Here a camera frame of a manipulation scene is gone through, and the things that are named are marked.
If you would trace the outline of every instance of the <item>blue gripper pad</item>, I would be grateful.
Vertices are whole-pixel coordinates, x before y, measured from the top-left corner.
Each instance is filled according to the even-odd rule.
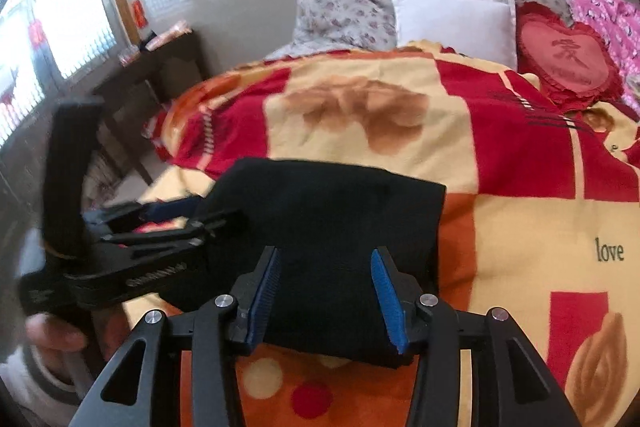
[[[371,279],[385,319],[386,334],[396,346],[398,353],[403,355],[409,346],[409,339],[404,330],[404,311],[377,249],[371,254]]]
[[[153,223],[164,223],[176,217],[191,217],[201,202],[200,196],[190,196],[180,200],[151,203],[144,217]]]
[[[249,309],[248,331],[246,335],[246,343],[254,350],[258,344],[262,342],[264,334],[267,331],[269,323],[269,315],[271,307],[278,290],[280,282],[280,272],[282,263],[280,261],[280,252],[274,250],[264,271],[264,276],[260,281],[260,285],[255,292],[254,302]]]

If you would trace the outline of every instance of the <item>red decoration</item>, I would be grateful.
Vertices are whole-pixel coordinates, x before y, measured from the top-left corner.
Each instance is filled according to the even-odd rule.
[[[7,90],[0,94],[0,103],[4,103],[4,105],[11,105],[14,101],[14,89],[15,82],[7,88]]]
[[[622,96],[620,70],[590,26],[578,22],[567,28],[546,6],[527,2],[518,8],[517,42],[518,73],[536,74],[542,93],[561,111]]]
[[[42,29],[42,22],[37,19],[29,24],[28,33],[29,40],[31,41],[31,47],[34,50],[37,50],[41,45],[47,42],[47,36],[44,33],[44,29]]]
[[[141,0],[135,0],[131,3],[131,9],[133,10],[133,19],[136,22],[136,27],[141,30],[149,26],[149,21],[146,20],[145,8],[142,6]]]
[[[293,411],[306,420],[322,416],[329,410],[334,395],[322,382],[308,381],[299,385],[291,393]]]

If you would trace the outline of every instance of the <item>black cloth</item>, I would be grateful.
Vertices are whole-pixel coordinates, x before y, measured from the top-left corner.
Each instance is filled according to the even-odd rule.
[[[267,245],[282,275],[265,342],[398,367],[371,282],[370,257],[387,247],[401,272],[437,293],[438,223],[446,188],[381,169],[240,160],[194,214],[241,209],[249,229],[211,252],[212,274],[162,297],[184,311],[228,292]]]

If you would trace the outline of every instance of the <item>pink bedsheet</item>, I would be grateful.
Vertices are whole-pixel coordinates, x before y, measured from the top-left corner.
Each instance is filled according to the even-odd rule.
[[[576,22],[594,28],[624,80],[623,101],[640,114],[640,10],[623,0],[567,0]]]

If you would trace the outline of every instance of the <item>red and yellow blanket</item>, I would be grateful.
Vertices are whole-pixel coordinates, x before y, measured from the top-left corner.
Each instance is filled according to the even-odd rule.
[[[442,296],[481,314],[507,308],[582,424],[612,427],[640,388],[640,130],[609,103],[574,117],[533,75],[421,42],[222,74],[177,100],[162,141],[175,165],[213,179],[262,156],[447,185]],[[156,194],[194,190],[185,172]],[[469,370],[463,360],[465,384]],[[249,427],[400,427],[414,374],[266,345],[238,364]]]

